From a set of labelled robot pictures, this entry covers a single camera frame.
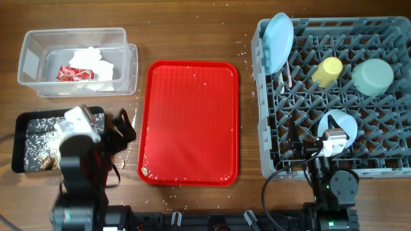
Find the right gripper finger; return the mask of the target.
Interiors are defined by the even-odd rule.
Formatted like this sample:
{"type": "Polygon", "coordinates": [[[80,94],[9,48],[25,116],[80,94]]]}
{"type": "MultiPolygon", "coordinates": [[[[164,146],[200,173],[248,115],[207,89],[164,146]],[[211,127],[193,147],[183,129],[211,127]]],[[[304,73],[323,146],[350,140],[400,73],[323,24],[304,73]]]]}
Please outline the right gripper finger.
{"type": "Polygon", "coordinates": [[[335,121],[334,117],[331,114],[328,115],[327,120],[328,120],[327,130],[330,130],[330,131],[339,131],[340,130],[340,126],[338,125],[338,123],[335,121]]]}
{"type": "Polygon", "coordinates": [[[295,127],[294,120],[290,119],[290,126],[288,127],[285,148],[287,150],[293,150],[296,145],[297,145],[297,129],[295,127]]]}

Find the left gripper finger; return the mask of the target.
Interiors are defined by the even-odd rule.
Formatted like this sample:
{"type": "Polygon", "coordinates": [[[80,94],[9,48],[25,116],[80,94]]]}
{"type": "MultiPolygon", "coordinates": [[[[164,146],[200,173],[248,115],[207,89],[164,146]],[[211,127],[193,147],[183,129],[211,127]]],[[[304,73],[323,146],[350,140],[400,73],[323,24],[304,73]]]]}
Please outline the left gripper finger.
{"type": "Polygon", "coordinates": [[[128,114],[124,108],[118,112],[118,115],[112,118],[112,124],[119,135],[119,143],[128,144],[136,139],[136,131],[131,125],[128,114]]]}
{"type": "Polygon", "coordinates": [[[89,108],[86,105],[82,105],[82,111],[84,116],[87,118],[88,122],[93,124],[94,116],[91,114],[89,108]]]}

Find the light blue bowl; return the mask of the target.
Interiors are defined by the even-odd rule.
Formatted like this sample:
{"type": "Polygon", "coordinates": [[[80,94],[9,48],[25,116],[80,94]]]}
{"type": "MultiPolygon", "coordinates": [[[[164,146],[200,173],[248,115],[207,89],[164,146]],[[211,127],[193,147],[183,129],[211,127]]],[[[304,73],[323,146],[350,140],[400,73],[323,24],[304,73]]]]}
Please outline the light blue bowl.
{"type": "Polygon", "coordinates": [[[342,110],[333,109],[329,110],[324,116],[321,118],[318,128],[317,128],[317,136],[322,137],[324,131],[328,129],[328,116],[331,115],[335,122],[343,129],[343,131],[348,135],[348,140],[345,148],[349,148],[354,140],[356,139],[358,127],[357,122],[353,116],[343,112],[342,110]]]}

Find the yellow plastic cup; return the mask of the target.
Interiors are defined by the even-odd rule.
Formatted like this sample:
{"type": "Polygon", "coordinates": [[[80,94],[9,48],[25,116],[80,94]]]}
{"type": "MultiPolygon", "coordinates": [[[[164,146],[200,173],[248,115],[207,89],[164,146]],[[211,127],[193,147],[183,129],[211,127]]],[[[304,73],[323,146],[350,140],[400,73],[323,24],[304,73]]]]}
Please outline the yellow plastic cup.
{"type": "Polygon", "coordinates": [[[326,58],[317,66],[317,70],[312,75],[311,79],[319,83],[319,87],[329,87],[342,72],[342,62],[333,56],[326,58]]]}

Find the red snack wrapper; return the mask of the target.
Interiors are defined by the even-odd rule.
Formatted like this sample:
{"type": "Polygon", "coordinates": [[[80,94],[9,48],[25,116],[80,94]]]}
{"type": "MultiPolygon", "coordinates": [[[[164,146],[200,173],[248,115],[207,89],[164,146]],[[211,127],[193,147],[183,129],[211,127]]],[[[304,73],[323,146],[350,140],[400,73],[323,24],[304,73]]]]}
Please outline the red snack wrapper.
{"type": "Polygon", "coordinates": [[[57,74],[57,81],[63,82],[93,79],[94,72],[90,69],[78,69],[74,67],[61,66],[57,74]]]}

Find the white paper napkin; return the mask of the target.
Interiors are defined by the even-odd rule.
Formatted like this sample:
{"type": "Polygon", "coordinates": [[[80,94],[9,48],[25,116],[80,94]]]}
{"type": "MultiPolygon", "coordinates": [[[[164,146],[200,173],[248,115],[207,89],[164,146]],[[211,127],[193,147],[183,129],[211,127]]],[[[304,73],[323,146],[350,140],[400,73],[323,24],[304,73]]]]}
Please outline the white paper napkin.
{"type": "Polygon", "coordinates": [[[103,60],[101,51],[94,47],[75,51],[69,65],[78,69],[92,70],[99,81],[113,79],[114,64],[103,60]]]}

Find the green small bowl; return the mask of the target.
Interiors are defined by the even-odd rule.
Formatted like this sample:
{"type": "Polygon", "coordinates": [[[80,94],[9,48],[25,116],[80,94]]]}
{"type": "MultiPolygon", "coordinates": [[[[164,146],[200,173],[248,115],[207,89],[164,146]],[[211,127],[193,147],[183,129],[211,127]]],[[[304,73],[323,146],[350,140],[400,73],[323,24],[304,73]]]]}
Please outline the green small bowl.
{"type": "Polygon", "coordinates": [[[384,60],[372,58],[358,64],[351,79],[359,92],[366,96],[384,94],[394,80],[394,71],[384,60]]]}

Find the white plastic fork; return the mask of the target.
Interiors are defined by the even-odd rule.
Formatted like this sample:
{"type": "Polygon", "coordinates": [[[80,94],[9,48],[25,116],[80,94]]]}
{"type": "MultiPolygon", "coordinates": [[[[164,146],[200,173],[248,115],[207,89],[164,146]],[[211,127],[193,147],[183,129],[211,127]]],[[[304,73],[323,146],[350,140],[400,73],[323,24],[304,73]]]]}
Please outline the white plastic fork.
{"type": "Polygon", "coordinates": [[[289,62],[287,60],[286,60],[286,73],[287,73],[287,78],[288,78],[288,86],[289,88],[292,88],[292,75],[290,72],[289,62]]]}

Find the large light blue plate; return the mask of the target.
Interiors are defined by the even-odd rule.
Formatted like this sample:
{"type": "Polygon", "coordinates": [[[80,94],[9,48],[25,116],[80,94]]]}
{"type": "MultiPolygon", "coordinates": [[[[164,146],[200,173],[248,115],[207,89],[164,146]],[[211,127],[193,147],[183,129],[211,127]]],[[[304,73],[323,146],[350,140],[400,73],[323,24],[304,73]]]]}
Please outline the large light blue plate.
{"type": "Polygon", "coordinates": [[[294,27],[287,14],[277,13],[268,23],[263,34],[263,61],[265,74],[277,73],[286,63],[291,52],[294,27]]]}

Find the white plastic spoon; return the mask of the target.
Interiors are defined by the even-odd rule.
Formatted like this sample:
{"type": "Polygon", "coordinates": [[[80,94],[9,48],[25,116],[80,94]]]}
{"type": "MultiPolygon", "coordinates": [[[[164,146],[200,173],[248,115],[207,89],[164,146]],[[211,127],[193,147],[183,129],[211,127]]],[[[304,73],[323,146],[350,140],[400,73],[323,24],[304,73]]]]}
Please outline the white plastic spoon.
{"type": "Polygon", "coordinates": [[[284,82],[283,73],[280,73],[280,74],[279,74],[279,76],[278,76],[278,82],[279,82],[279,87],[280,87],[279,93],[280,93],[280,94],[284,94],[284,85],[285,85],[285,82],[284,82]]]}

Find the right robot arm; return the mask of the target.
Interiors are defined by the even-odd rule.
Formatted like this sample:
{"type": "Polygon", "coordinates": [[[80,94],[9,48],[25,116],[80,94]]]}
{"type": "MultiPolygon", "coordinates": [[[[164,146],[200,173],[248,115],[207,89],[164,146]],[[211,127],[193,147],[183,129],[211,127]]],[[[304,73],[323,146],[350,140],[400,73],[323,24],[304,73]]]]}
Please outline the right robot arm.
{"type": "Polygon", "coordinates": [[[359,177],[350,169],[337,169],[333,157],[340,154],[349,135],[328,117],[328,129],[314,142],[301,141],[294,120],[290,121],[285,148],[307,160],[315,201],[303,205],[301,224],[303,230],[346,230],[360,229],[356,205],[359,177]]]}

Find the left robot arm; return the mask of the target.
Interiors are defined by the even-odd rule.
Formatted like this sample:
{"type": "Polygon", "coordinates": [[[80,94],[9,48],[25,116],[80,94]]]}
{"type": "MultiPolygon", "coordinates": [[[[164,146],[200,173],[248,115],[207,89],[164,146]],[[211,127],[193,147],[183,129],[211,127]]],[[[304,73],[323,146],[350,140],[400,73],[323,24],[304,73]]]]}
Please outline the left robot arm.
{"type": "Polygon", "coordinates": [[[63,180],[51,211],[53,230],[138,230],[129,206],[111,206],[106,195],[109,171],[117,172],[113,156],[136,139],[125,110],[105,115],[104,131],[92,127],[86,106],[74,107],[55,125],[63,136],[59,166],[63,180]]]}

